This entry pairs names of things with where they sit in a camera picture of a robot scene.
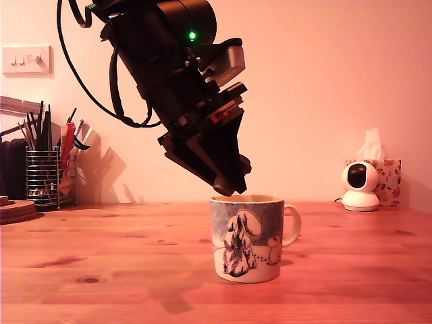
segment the wooden tabletop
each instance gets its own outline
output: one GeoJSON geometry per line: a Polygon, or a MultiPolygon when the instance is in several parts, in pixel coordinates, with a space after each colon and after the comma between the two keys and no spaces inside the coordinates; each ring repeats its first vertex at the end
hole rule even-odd
{"type": "Polygon", "coordinates": [[[208,203],[74,207],[3,225],[1,322],[432,323],[432,215],[295,205],[302,234],[281,275],[253,284],[216,275],[208,203]]]}

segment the floral tissue box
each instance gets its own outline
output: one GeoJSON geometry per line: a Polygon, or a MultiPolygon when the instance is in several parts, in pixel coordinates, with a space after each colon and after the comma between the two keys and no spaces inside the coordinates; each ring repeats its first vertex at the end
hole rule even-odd
{"type": "MultiPolygon", "coordinates": [[[[359,160],[346,160],[346,165],[359,160]]],[[[402,160],[363,160],[370,163],[378,171],[378,184],[374,193],[378,196],[379,206],[398,206],[400,204],[400,170],[402,160]]]]}

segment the wall switch plate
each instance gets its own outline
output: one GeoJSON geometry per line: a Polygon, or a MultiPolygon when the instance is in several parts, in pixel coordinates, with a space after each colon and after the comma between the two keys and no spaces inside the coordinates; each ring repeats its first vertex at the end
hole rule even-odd
{"type": "Polygon", "coordinates": [[[3,46],[3,74],[10,78],[51,75],[52,48],[41,46],[3,46]]]}

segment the mug handle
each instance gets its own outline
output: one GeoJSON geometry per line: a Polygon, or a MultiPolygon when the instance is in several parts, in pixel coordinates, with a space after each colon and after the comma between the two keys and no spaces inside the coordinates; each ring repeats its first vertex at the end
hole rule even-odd
{"type": "Polygon", "coordinates": [[[300,234],[300,230],[302,229],[302,218],[297,210],[296,207],[285,204],[285,207],[283,208],[284,211],[289,209],[292,213],[293,217],[293,225],[292,225],[292,231],[290,235],[282,241],[282,247],[289,246],[294,243],[295,240],[297,240],[298,235],[300,234]]]}

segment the white wall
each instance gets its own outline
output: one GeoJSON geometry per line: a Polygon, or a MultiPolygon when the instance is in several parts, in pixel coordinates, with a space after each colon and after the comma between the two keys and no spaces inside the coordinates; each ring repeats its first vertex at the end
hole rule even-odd
{"type": "MultiPolygon", "coordinates": [[[[89,1],[79,0],[83,8],[89,1]]],[[[62,124],[74,107],[111,148],[114,167],[95,177],[103,202],[206,200],[213,189],[163,155],[162,127],[131,129],[105,115],[75,81],[61,52],[54,0],[3,0],[2,45],[50,44],[55,77],[1,77],[2,95],[44,100],[62,124]]],[[[429,0],[213,0],[217,42],[244,41],[248,87],[240,127],[241,153],[252,161],[248,192],[287,200],[340,197],[345,158],[355,157],[365,131],[379,127],[387,156],[403,160],[402,201],[432,212],[432,5],[429,0]]],[[[66,1],[63,32],[73,62],[94,96],[111,107],[112,48],[99,41],[97,21],[83,30],[66,1]]],[[[144,119],[146,106],[126,69],[119,69],[126,114],[144,119]]],[[[94,170],[101,162],[91,155],[94,170]]],[[[92,200],[90,192],[81,201],[92,200]]]]}

